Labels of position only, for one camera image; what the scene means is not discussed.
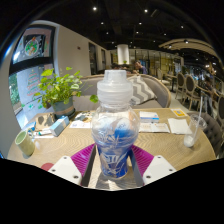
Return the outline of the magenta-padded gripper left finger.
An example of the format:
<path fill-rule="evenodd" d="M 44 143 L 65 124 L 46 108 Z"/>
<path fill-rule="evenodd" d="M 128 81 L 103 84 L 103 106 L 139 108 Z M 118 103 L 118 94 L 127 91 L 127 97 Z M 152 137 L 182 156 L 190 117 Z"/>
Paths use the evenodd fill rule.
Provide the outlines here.
<path fill-rule="evenodd" d="M 73 156 L 62 156 L 49 172 L 79 186 L 87 187 L 96 155 L 96 146 L 89 145 Z"/>

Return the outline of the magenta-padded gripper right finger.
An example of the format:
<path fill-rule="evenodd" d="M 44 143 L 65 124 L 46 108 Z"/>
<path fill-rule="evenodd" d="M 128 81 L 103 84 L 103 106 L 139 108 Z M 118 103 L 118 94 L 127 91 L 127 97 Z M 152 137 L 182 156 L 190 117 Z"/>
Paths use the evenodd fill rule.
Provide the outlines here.
<path fill-rule="evenodd" d="M 163 156 L 153 156 L 135 145 L 131 148 L 130 159 L 138 186 L 150 184 L 176 171 Z"/>

